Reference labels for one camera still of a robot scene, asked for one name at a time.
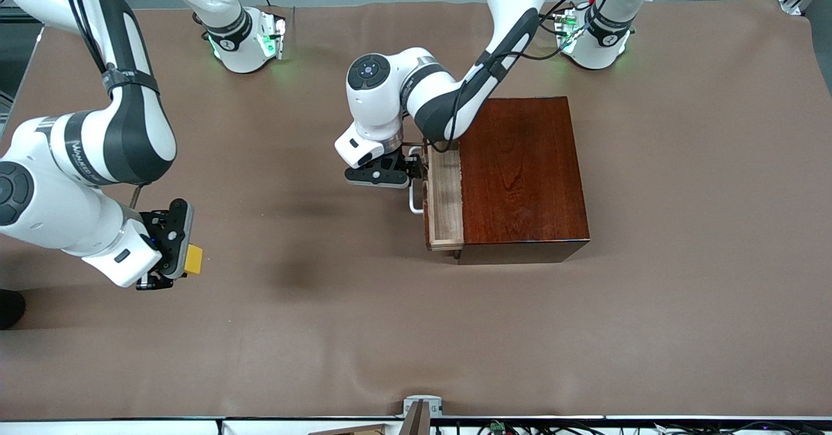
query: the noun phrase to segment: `brown table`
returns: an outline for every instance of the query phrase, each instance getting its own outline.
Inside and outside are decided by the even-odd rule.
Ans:
[[[592,232],[524,266],[425,251],[406,193],[346,185],[332,147],[353,58],[421,45],[459,76],[485,5],[299,9],[291,60],[246,76],[190,12],[138,18],[179,141],[139,208],[196,204],[203,273],[137,293],[0,240],[0,287],[29,299],[0,332],[0,417],[393,414],[411,393],[448,414],[832,411],[832,98],[775,2],[649,3],[611,70],[512,70],[495,96],[569,97]],[[106,102],[80,39],[47,30],[11,124]]]

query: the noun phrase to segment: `yellow block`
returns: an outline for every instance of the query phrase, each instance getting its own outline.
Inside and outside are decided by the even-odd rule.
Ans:
[[[185,254],[185,272],[188,274],[199,274],[202,271],[202,248],[188,243],[188,252]]]

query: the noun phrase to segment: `cable strap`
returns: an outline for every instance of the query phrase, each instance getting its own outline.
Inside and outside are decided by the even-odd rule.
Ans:
[[[117,70],[112,64],[107,64],[107,71],[101,74],[101,83],[112,94],[112,89],[123,85],[140,85],[159,93],[159,85],[154,76],[139,70]]]
[[[506,68],[502,65],[501,61],[502,59],[494,59],[494,55],[491,55],[488,51],[484,51],[482,52],[482,55],[479,55],[479,58],[476,59],[476,64],[483,65],[485,70],[487,70],[491,76],[496,77],[497,82],[501,83],[502,80],[505,79],[506,74],[508,74],[508,70],[506,70]]]

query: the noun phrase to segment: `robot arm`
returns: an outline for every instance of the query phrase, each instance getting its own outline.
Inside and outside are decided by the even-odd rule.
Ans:
[[[430,141],[452,141],[469,128],[482,104],[535,35],[545,0],[487,0],[493,37],[464,78],[456,81],[433,55],[409,49],[357,59],[347,73],[354,121],[335,142],[350,168],[349,183],[407,188],[412,166],[404,162],[402,114],[406,110]],[[587,68],[603,68],[623,51],[630,24],[644,0],[603,0],[571,29],[564,50]],[[576,59],[588,55],[589,59]]]
[[[187,250],[192,211],[183,213],[187,225],[178,231],[185,243],[169,250],[161,239],[159,245],[166,245],[160,248],[142,215],[99,187],[157,180],[172,164],[176,142],[133,11],[124,0],[73,1],[84,6],[89,19],[112,103],[34,118],[15,130],[0,159],[0,233],[81,257],[119,286],[148,283],[148,272],[163,258],[168,266],[179,259],[184,264],[179,253]],[[15,2],[46,24],[79,32],[70,0]],[[175,258],[169,257],[172,252]],[[182,275],[170,267],[167,272],[170,280]]]
[[[239,0],[182,0],[208,32],[214,55],[235,73],[259,70],[272,58],[281,59],[285,20]]]

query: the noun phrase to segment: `black round object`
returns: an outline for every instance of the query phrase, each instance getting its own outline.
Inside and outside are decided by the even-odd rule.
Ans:
[[[0,330],[14,326],[23,317],[24,311],[26,301],[21,293],[0,289]]]

